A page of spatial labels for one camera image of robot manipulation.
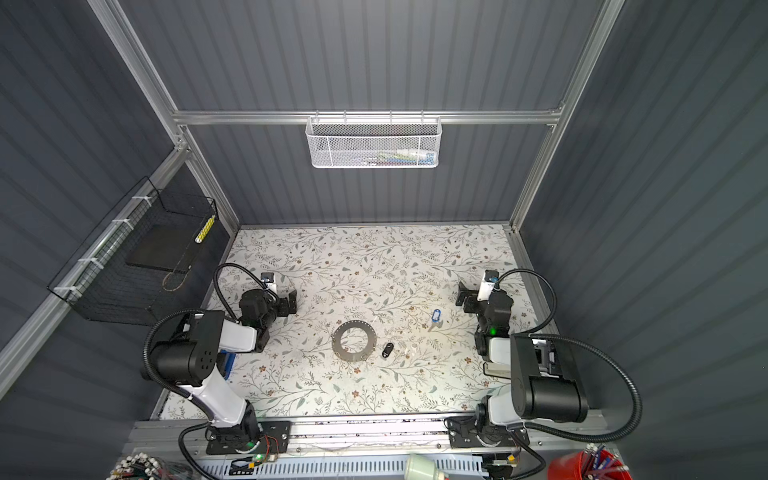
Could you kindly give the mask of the perforated metal ring disc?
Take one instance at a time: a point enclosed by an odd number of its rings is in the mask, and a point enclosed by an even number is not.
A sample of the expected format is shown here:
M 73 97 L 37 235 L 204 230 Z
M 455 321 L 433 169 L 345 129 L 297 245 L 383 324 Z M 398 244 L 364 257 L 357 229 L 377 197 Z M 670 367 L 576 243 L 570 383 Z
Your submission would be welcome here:
M 344 362 L 356 363 L 368 359 L 377 344 L 374 328 L 362 320 L 341 324 L 332 335 L 331 347 L 336 357 Z

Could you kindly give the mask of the black head key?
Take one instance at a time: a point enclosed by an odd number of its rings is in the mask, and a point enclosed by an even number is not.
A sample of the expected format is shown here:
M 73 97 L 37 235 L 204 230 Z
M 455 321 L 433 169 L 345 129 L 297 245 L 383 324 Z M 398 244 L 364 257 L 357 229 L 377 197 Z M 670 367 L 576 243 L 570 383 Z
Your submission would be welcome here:
M 390 357 L 390 355 L 392 354 L 393 350 L 394 350 L 394 343 L 393 343 L 393 342 L 388 342 L 388 343 L 385 345 L 385 347 L 384 347 L 384 349 L 383 349 L 383 351 L 382 351 L 382 354 L 381 354 L 381 356 L 382 356 L 383 358 L 389 358 L 389 357 Z

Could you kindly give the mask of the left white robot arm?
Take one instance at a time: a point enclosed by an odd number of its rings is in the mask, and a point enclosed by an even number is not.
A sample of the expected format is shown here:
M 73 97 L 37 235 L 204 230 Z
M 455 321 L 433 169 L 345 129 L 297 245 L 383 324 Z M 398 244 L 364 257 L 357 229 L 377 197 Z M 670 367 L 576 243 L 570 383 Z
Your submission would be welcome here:
M 188 309 L 159 320 L 142 348 L 142 377 L 193 403 L 206 417 L 206 453 L 254 455 L 263 461 L 285 453 L 291 423 L 264 422 L 252 403 L 225 378 L 228 354 L 262 352 L 268 328 L 297 312 L 297 292 L 275 297 L 253 289 L 239 302 L 239 323 L 222 310 Z

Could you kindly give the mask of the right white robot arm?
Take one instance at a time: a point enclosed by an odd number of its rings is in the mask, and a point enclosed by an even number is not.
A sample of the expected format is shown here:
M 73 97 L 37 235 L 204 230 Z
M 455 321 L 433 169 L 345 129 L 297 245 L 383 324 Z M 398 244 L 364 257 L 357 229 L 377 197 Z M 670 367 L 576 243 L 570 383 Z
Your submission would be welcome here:
M 580 423 L 586 419 L 588 400 L 567 344 L 511 333 L 514 300 L 495 288 L 493 280 L 483 282 L 477 290 L 459 284 L 456 304 L 477 317 L 474 341 L 484 361 L 483 374 L 506 384 L 485 396 L 472 416 L 446 421 L 454 446 L 510 442 L 507 431 L 524 436 L 526 421 Z

